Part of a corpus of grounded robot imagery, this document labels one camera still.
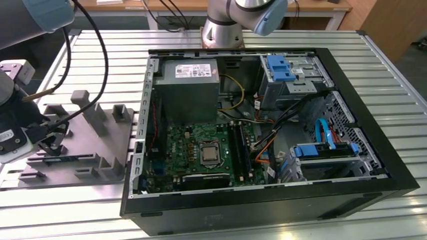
yellow wire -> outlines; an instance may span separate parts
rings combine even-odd
[[[241,84],[237,82],[236,79],[233,79],[228,74],[220,74],[220,76],[225,76],[226,78],[229,78],[230,80],[233,80],[233,82],[238,85],[238,88],[241,90],[241,98],[240,98],[240,101],[237,102],[237,104],[234,104],[233,106],[230,107],[226,107],[226,108],[220,108],[217,109],[218,111],[224,111],[224,110],[230,110],[233,108],[236,108],[244,101],[245,99],[245,89],[242,88]]]

sticker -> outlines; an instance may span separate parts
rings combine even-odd
[[[260,110],[260,108],[261,108],[261,102],[256,100],[254,101],[254,109]]]
[[[266,173],[272,178],[276,176],[276,172],[270,167],[266,168]]]
[[[137,9],[137,10],[144,10],[142,6],[126,6],[124,9]]]
[[[300,68],[292,68],[292,73],[293,74],[304,74],[302,70]]]
[[[210,77],[210,64],[186,64],[174,67],[174,77],[178,78],[202,78]]]
[[[3,131],[0,133],[0,143],[3,142],[5,140],[9,140],[10,138],[13,138],[14,133],[11,131],[11,129]]]

motherboard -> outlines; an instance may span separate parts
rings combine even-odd
[[[201,180],[205,176],[226,178],[228,187],[264,184],[262,169],[249,160],[248,149],[253,142],[250,123],[169,126],[165,160],[152,162],[154,176],[148,184],[154,188],[150,191],[182,190],[182,181],[192,179],[205,184],[208,181]]]

green motherboard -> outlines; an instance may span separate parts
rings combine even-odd
[[[246,146],[256,141],[253,125],[241,124]],[[233,158],[226,124],[172,125],[166,130],[166,157],[164,174],[150,181],[156,186],[154,192],[172,192],[177,178],[194,174],[229,174],[229,187],[264,184],[264,174],[260,167],[252,166],[250,177],[236,178]]]

power supply label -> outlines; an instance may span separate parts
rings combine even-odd
[[[176,78],[202,78],[210,76],[210,64],[185,64],[174,67]]]

